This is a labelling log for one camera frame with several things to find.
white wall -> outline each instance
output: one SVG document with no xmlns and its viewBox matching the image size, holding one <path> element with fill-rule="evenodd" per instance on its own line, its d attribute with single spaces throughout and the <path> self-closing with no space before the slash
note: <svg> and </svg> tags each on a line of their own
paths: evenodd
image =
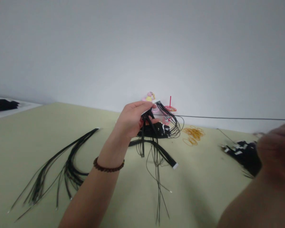
<svg viewBox="0 0 285 228">
<path fill-rule="evenodd" d="M 148 91 L 183 115 L 285 118 L 285 0 L 0 0 L 0 95 L 121 111 Z"/>
</svg>

wire bundle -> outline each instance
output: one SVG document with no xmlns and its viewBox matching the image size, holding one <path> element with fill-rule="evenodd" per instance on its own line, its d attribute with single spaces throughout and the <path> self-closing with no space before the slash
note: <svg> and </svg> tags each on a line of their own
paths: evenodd
<svg viewBox="0 0 285 228">
<path fill-rule="evenodd" d="M 141 115 L 143 124 L 137 136 L 139 136 L 138 140 L 134 140 L 130 143 L 129 146 L 136 145 L 136 150 L 141 157 L 145 156 L 145 142 L 151 143 L 151 149 L 147 156 L 146 160 L 146 168 L 150 175 L 156 180 L 158 185 L 158 206 L 157 206 L 157 215 L 156 215 L 156 223 L 160 224 L 160 207 L 161 200 L 163 200 L 167 215 L 169 217 L 168 209 L 165 204 L 165 200 L 163 194 L 161 192 L 161 187 L 168 190 L 160 183 L 160 175 L 159 175 L 159 167 L 163 166 L 163 162 L 166 161 L 168 165 L 175 169 L 178 164 L 174 161 L 174 159 L 165 151 L 159 144 L 159 138 L 177 138 L 180 135 L 181 127 L 176 117 L 169 112 L 160 101 L 155 103 L 159 110 L 167 117 L 171 119 L 171 122 L 174 124 L 172 128 L 162 123 L 152 124 L 151 119 L 154 119 L 154 115 L 152 113 L 152 109 L 148 110 L 144 114 Z M 155 165 L 155 176 L 151 174 L 147 167 L 147 161 L 149 159 L 150 154 L 152 155 L 153 162 Z"/>
<path fill-rule="evenodd" d="M 27 186 L 24 188 L 24 190 L 21 192 L 21 194 L 18 196 L 14 204 L 11 206 L 11 209 L 16 205 L 16 203 L 19 201 L 20 197 L 23 195 L 25 190 L 30 186 L 30 183 L 34 179 L 35 176 L 37 176 L 28 196 L 26 197 L 25 201 L 23 204 L 28 203 L 30 205 L 29 209 L 22 214 L 18 219 L 20 219 L 23 215 L 25 215 L 35 204 L 37 204 L 43 196 L 48 192 L 48 190 L 52 187 L 52 185 L 58 180 L 58 189 L 57 189 L 57 200 L 56 200 L 56 210 L 58 209 L 58 204 L 59 204 L 59 190 L 60 190 L 60 185 L 61 185 L 61 179 L 62 176 L 64 175 L 64 182 L 65 182 L 65 187 L 68 193 L 68 197 L 71 200 L 72 195 L 69 190 L 69 182 L 73 186 L 75 190 L 78 190 L 81 184 L 83 183 L 84 179 L 82 176 L 87 176 L 88 173 L 82 173 L 80 172 L 75 166 L 74 166 L 74 157 L 76 153 L 78 152 L 79 148 L 98 130 L 99 128 L 95 128 L 94 130 L 86 133 L 76 141 L 72 142 L 62 150 L 60 150 L 58 153 L 56 153 L 52 158 L 50 158 L 47 162 L 45 162 L 33 175 L 31 180 L 28 182 Z M 51 185 L 44 190 L 45 186 L 45 180 L 46 180 L 46 175 L 51 168 L 51 166 L 54 164 L 54 162 L 65 152 L 67 151 L 70 147 L 72 147 L 72 150 L 68 156 L 67 161 L 65 162 L 62 170 L 58 174 L 58 176 L 54 179 L 54 181 L 51 183 Z"/>
<path fill-rule="evenodd" d="M 244 171 L 244 176 L 254 178 L 261 170 L 262 163 L 257 155 L 256 142 L 239 141 L 232 147 L 225 145 L 222 148 L 225 153 L 234 158 L 248 171 L 248 173 Z"/>
<path fill-rule="evenodd" d="M 160 101 L 157 101 L 155 104 L 157 105 L 160 112 L 173 124 L 173 127 L 170 129 L 170 138 L 178 138 L 184 126 L 180 126 L 180 123 L 178 122 L 176 116 L 172 114 Z"/>
<path fill-rule="evenodd" d="M 188 146 L 197 145 L 197 141 L 200 141 L 200 138 L 205 135 L 205 132 L 201 128 L 196 128 L 194 126 L 190 126 L 189 128 L 184 128 L 182 130 L 184 133 L 188 134 L 188 139 L 183 139 L 184 143 Z"/>
</svg>

light green table surface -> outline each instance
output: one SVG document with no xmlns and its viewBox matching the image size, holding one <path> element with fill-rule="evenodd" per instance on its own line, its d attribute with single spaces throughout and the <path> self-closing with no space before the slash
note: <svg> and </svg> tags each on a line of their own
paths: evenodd
<svg viewBox="0 0 285 228">
<path fill-rule="evenodd" d="M 44 162 L 85 133 L 101 127 L 76 155 L 77 167 L 88 172 L 118 116 L 116 112 L 54 103 L 1 118 L 0 228 L 57 227 L 69 204 L 64 185 L 58 211 L 55 211 L 57 184 L 16 223 L 27 209 L 22 207 L 24 199 L 9 214 L 7 211 Z M 185 133 L 177 139 L 159 140 L 179 163 L 176 170 L 170 166 L 160 168 L 161 184 L 173 192 L 163 189 L 170 219 L 162 204 L 160 227 L 214 227 L 225 207 L 250 182 L 243 176 L 242 167 L 219 147 L 231 144 L 230 140 L 216 129 L 203 129 L 205 136 L 197 146 L 183 142 L 187 138 Z M 228 130 L 224 133 L 234 141 L 256 140 L 246 133 Z M 57 176 L 68 154 L 52 166 L 47 183 Z M 154 163 L 149 161 L 147 165 L 154 172 Z M 146 158 L 141 158 L 135 147 L 129 148 L 101 227 L 158 227 L 155 225 L 157 197 L 157 184 L 146 170 Z"/>
</svg>

black wire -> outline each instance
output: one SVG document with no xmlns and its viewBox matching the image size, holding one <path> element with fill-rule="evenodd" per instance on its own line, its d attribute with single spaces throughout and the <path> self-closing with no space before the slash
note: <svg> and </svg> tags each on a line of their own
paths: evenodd
<svg viewBox="0 0 285 228">
<path fill-rule="evenodd" d="M 177 117 L 193 117 L 193 118 L 208 118 L 208 119 L 243 119 L 243 120 L 283 120 L 285 119 L 274 119 L 274 118 L 240 118 L 240 117 L 202 117 L 202 116 L 183 116 L 183 115 L 175 115 Z"/>
<path fill-rule="evenodd" d="M 48 192 L 48 190 L 52 187 L 52 185 L 56 182 L 58 179 L 58 189 L 57 189 L 57 199 L 56 199 L 56 210 L 58 209 L 58 203 L 59 203 L 59 191 L 60 191 L 60 180 L 61 180 L 61 175 L 64 173 L 64 181 L 65 181 L 65 186 L 66 190 L 68 193 L 68 196 L 70 199 L 72 199 L 72 195 L 69 190 L 68 183 L 70 182 L 71 185 L 74 187 L 74 189 L 78 190 L 78 188 L 81 186 L 83 183 L 84 179 L 81 178 L 81 176 L 87 176 L 88 173 L 83 173 L 80 172 L 75 166 L 74 166 L 74 157 L 76 153 L 78 152 L 79 148 L 98 130 L 98 128 L 86 133 L 76 141 L 72 142 L 62 150 L 60 150 L 57 154 L 55 154 L 52 158 L 50 158 L 46 163 L 44 163 L 38 170 L 37 172 L 33 175 L 27 186 L 24 188 L 24 190 L 21 192 L 21 194 L 18 196 L 16 201 L 13 203 L 11 206 L 11 209 L 16 205 L 17 201 L 20 199 L 20 197 L 23 195 L 25 190 L 28 188 L 34 177 L 37 175 L 37 179 L 34 182 L 28 196 L 26 197 L 24 204 L 27 202 L 31 205 L 29 209 L 22 214 L 18 219 L 23 217 L 31 208 L 33 205 L 35 205 L 37 202 L 39 202 L 43 196 Z M 43 192 L 44 186 L 45 186 L 45 179 L 47 176 L 47 173 L 53 163 L 66 151 L 68 150 L 71 146 L 73 146 L 70 155 L 68 156 L 68 159 L 66 163 L 64 164 L 61 172 L 58 174 L 58 176 L 55 178 L 55 180 L 52 182 L 52 184 L 46 189 L 45 192 Z"/>
<path fill-rule="evenodd" d="M 154 115 L 152 114 L 152 110 L 150 109 L 148 112 L 144 113 L 142 116 L 142 120 L 143 120 L 143 126 L 141 128 L 141 137 L 138 140 L 134 140 L 131 141 L 129 146 L 135 146 L 136 145 L 136 149 L 139 155 L 141 155 L 141 157 L 144 157 L 144 143 L 145 142 L 149 142 L 151 143 L 151 149 L 150 152 L 148 154 L 147 160 L 146 160 L 146 168 L 147 171 L 149 172 L 149 174 L 152 176 L 152 178 L 154 178 L 157 182 L 158 185 L 158 204 L 157 204 L 157 213 L 156 213 L 156 223 L 158 222 L 160 224 L 160 211 L 161 211 L 161 199 L 163 200 L 166 212 L 168 217 L 169 216 L 169 212 L 161 191 L 161 187 L 165 188 L 166 190 L 168 190 L 166 187 L 164 187 L 161 183 L 160 183 L 160 174 L 159 174 L 159 167 L 162 165 L 162 161 L 163 159 L 165 161 L 167 161 L 167 163 L 169 165 L 171 165 L 172 167 L 174 167 L 174 165 L 176 164 L 176 162 L 173 160 L 173 158 L 158 144 L 158 134 L 157 134 L 157 130 L 155 128 L 155 126 L 152 124 L 152 121 L 150 119 L 154 118 Z M 172 121 L 174 123 L 174 127 L 172 128 L 171 132 L 172 132 L 172 137 L 177 137 L 177 134 L 180 133 L 180 125 L 178 124 L 178 121 Z M 146 123 L 149 124 L 149 126 L 151 127 L 151 130 L 153 131 L 153 134 L 151 134 L 152 137 L 150 137 L 150 140 L 145 140 L 145 125 Z M 149 171 L 148 167 L 147 167 L 147 161 L 149 159 L 149 155 L 150 153 L 152 154 L 153 157 L 153 162 L 155 164 L 155 177 L 151 174 L 151 172 Z"/>
<path fill-rule="evenodd" d="M 162 115 L 159 116 L 165 116 L 166 118 L 169 118 L 170 122 L 173 124 L 173 127 L 170 128 L 171 132 L 170 138 L 178 138 L 185 124 L 184 119 L 181 117 L 183 119 L 183 125 L 180 126 L 180 123 L 178 122 L 176 116 L 172 114 L 160 101 L 156 102 L 155 104 L 162 113 Z"/>
<path fill-rule="evenodd" d="M 217 128 L 217 130 L 219 130 L 221 133 L 223 133 L 219 128 Z M 228 139 L 230 139 L 225 133 L 223 133 Z M 230 139 L 231 142 L 233 142 L 234 144 L 236 144 L 232 139 Z"/>
</svg>

blurred hand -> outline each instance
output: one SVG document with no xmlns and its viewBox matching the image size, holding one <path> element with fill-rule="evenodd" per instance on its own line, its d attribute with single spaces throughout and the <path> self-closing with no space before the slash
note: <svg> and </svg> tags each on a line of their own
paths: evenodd
<svg viewBox="0 0 285 228">
<path fill-rule="evenodd" d="M 156 108 L 156 105 L 149 101 L 137 101 L 127 104 L 116 122 L 113 133 L 129 139 L 136 137 L 143 125 L 141 115 L 151 107 Z M 159 121 L 160 119 L 151 120 L 153 124 Z"/>
<path fill-rule="evenodd" d="M 257 144 L 263 170 L 285 179 L 285 125 L 264 135 Z"/>
</svg>

